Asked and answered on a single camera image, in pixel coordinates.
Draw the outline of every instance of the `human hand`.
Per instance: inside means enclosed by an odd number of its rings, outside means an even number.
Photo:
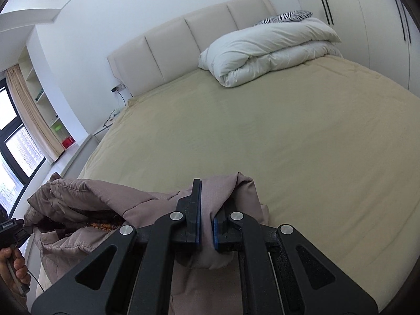
[[[14,254],[16,259],[13,262],[13,267],[16,270],[17,279],[20,280],[23,284],[31,283],[31,276],[28,274],[28,267],[25,265],[25,259],[22,257],[22,253],[19,249],[15,249]],[[0,276],[5,281],[10,290],[19,293],[18,287],[14,282],[6,263],[11,255],[12,249],[10,247],[0,250]]]

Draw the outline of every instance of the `beige curtain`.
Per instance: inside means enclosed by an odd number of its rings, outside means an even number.
[[[6,81],[16,109],[28,133],[43,152],[45,158],[49,162],[56,161],[64,151],[64,147],[54,136],[53,131],[36,107],[19,65],[6,70]]]

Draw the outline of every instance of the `headboard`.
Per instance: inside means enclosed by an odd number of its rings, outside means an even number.
[[[269,0],[232,0],[155,27],[108,56],[114,76],[137,96],[198,68],[198,57],[222,35],[276,15]]]

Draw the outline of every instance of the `patterned fabric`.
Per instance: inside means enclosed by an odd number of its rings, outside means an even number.
[[[121,227],[124,222],[117,222],[114,224],[106,224],[106,223],[91,223],[89,224],[90,227],[98,228],[103,231],[111,232],[116,230],[117,228]]]
[[[261,20],[260,22],[256,23],[256,25],[263,25],[266,23],[291,23],[291,22],[299,22],[310,18],[313,15],[312,12],[308,12],[306,10],[295,10],[293,12],[287,12],[283,14],[279,14],[273,17],[266,18]]]

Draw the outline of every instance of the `zebra print pillow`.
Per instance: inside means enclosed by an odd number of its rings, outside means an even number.
[[[295,10],[293,12],[287,12],[283,14],[279,14],[273,17],[269,17],[267,19],[261,20],[256,25],[263,25],[266,23],[291,23],[291,22],[299,22],[304,19],[310,18],[313,15],[312,12],[308,12],[307,10]]]

